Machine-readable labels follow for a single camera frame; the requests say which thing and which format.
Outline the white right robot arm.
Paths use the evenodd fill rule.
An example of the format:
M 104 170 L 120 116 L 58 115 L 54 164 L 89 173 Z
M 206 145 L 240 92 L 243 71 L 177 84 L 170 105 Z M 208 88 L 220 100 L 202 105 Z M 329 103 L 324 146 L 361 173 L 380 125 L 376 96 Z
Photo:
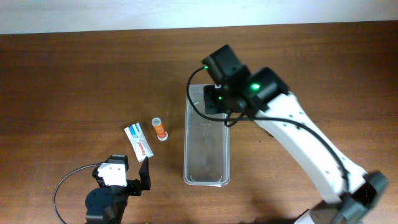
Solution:
M 271 68 L 252 73 L 232 48 L 203 59 L 214 85 L 204 88 L 206 119 L 224 113 L 225 125 L 253 121 L 288 151 L 318 189 L 322 202 L 296 223 L 359 223 L 378 203 L 389 181 L 348 159 L 316 126 L 288 85 Z

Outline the orange tablet tube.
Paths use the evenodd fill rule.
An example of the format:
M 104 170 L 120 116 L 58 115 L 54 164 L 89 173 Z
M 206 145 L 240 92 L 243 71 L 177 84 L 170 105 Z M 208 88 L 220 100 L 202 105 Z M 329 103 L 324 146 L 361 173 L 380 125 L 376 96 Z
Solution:
M 162 120 L 160 118 L 153 118 L 151 123 L 152 123 L 153 128 L 155 129 L 158 140 L 160 140 L 160 141 L 167 140 L 169 135 L 168 135 L 167 131 L 164 129 Z

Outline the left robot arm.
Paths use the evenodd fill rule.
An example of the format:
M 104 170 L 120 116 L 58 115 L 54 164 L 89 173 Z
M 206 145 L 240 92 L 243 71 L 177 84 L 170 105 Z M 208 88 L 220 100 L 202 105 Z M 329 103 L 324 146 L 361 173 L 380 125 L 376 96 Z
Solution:
M 128 180 L 128 156 L 113 154 L 98 164 L 92 176 L 98 188 L 85 199 L 86 222 L 120 224 L 130 196 L 139 197 L 151 188 L 149 158 L 145 157 L 139 169 L 139 179 Z

